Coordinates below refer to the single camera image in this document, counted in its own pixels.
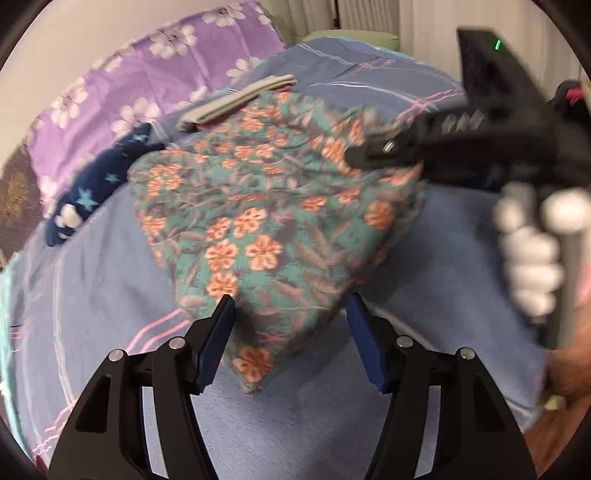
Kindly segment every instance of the wall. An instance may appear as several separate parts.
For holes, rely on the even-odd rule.
[[[403,52],[460,78],[456,28],[492,27],[550,98],[579,62],[554,24],[531,0],[400,0]]]

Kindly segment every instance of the white glove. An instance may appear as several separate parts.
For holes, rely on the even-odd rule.
[[[554,235],[582,234],[578,304],[590,296],[591,194],[584,189],[569,189],[551,195],[540,208],[540,219],[548,233],[536,226],[535,208],[534,189],[511,183],[504,188],[493,213],[501,233],[500,247],[511,294],[533,319],[554,310],[553,292],[564,281],[564,269],[558,261],[560,242]]]

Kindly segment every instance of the blue gripper pad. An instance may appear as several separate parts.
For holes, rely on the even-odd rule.
[[[384,353],[371,331],[369,325],[371,319],[372,315],[361,297],[358,294],[351,295],[347,305],[347,321],[351,335],[357,345],[369,381],[384,393],[388,388]]]
[[[195,384],[200,393],[203,393],[205,387],[212,384],[236,322],[236,304],[229,295],[222,297],[213,312],[212,319],[214,324],[197,359],[198,370]]]

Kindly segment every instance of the gray folded cloth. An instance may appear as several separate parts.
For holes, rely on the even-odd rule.
[[[215,99],[188,111],[178,120],[177,129],[184,132],[195,130],[195,125],[208,124],[241,105],[246,105],[263,90],[273,90],[296,83],[297,81],[294,80],[293,75],[268,76],[258,82],[251,83],[238,92]]]

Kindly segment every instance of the teal floral fabric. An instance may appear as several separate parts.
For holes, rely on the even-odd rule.
[[[345,150],[376,110],[289,92],[258,99],[129,172],[142,228],[194,319],[224,294],[239,317],[223,357],[247,392],[330,320],[421,207],[420,169],[362,173]]]

